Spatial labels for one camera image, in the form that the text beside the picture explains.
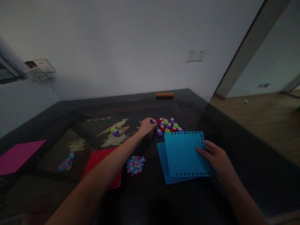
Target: right hand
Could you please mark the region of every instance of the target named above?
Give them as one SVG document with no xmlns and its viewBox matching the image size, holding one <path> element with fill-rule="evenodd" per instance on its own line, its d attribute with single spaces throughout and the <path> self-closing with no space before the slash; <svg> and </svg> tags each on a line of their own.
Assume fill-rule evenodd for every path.
<svg viewBox="0 0 300 225">
<path fill-rule="evenodd" d="M 205 147 L 207 151 L 199 147 L 197 147 L 196 149 L 210 162 L 211 166 L 216 171 L 219 181 L 223 185 L 234 184 L 238 182 L 238 175 L 235 172 L 226 152 L 211 141 L 205 141 Z"/>
</svg>

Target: left hand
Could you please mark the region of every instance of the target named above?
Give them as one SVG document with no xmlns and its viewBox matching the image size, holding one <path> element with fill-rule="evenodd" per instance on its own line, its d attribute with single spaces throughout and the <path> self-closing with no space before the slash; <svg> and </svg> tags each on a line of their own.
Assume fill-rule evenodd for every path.
<svg viewBox="0 0 300 225">
<path fill-rule="evenodd" d="M 150 133 L 155 128 L 155 126 L 157 125 L 157 123 L 151 124 L 152 120 L 154 120 L 154 119 L 151 118 L 151 117 L 144 119 L 141 126 L 140 126 L 140 129 L 139 129 L 138 133 L 140 133 L 143 136 Z"/>
</svg>

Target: red paper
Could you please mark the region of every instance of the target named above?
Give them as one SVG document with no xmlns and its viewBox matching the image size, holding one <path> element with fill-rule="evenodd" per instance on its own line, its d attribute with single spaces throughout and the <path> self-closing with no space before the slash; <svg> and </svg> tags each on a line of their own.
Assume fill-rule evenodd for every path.
<svg viewBox="0 0 300 225">
<path fill-rule="evenodd" d="M 0 176 L 15 173 L 46 142 L 17 144 L 0 157 Z"/>
<path fill-rule="evenodd" d="M 96 150 L 91 153 L 90 159 L 87 162 L 87 167 L 85 168 L 85 171 L 83 173 L 83 176 L 81 180 L 99 163 L 101 162 L 105 157 L 107 157 L 113 150 L 115 150 L 116 147 L 114 148 L 107 148 L 107 149 L 101 149 L 101 150 Z M 121 186 L 121 178 L 122 178 L 122 169 L 119 171 L 111 185 L 108 187 L 108 190 L 110 189 L 115 189 L 119 188 Z"/>
</svg>

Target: blue paper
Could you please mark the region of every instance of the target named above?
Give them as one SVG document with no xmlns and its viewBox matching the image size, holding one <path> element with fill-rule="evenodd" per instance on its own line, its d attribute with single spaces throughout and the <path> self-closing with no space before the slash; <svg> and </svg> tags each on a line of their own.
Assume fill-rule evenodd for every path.
<svg viewBox="0 0 300 225">
<path fill-rule="evenodd" d="M 196 151 L 196 147 L 205 149 L 202 131 L 165 133 L 165 145 L 171 177 L 214 174 L 209 161 Z"/>
<path fill-rule="evenodd" d="M 167 185 L 194 179 L 194 177 L 170 177 L 165 143 L 157 143 L 156 146 L 159 154 L 160 163 L 162 165 L 163 176 L 165 177 Z"/>
</svg>

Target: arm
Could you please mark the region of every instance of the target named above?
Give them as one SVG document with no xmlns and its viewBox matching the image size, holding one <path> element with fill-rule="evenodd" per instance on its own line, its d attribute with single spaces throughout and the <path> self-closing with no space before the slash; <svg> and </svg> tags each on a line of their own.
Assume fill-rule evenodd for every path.
<svg viewBox="0 0 300 225">
<path fill-rule="evenodd" d="M 210 141 L 205 141 L 207 151 L 197 151 L 208 159 L 217 174 L 218 180 L 225 187 L 237 222 L 239 224 L 268 224 L 265 216 L 251 198 L 238 178 L 226 152 Z"/>
<path fill-rule="evenodd" d="M 150 133 L 157 123 L 153 118 L 143 120 L 139 131 L 103 159 L 75 187 L 67 199 L 55 211 L 46 225 L 88 224 L 108 186 L 122 168 L 141 139 Z"/>
</svg>

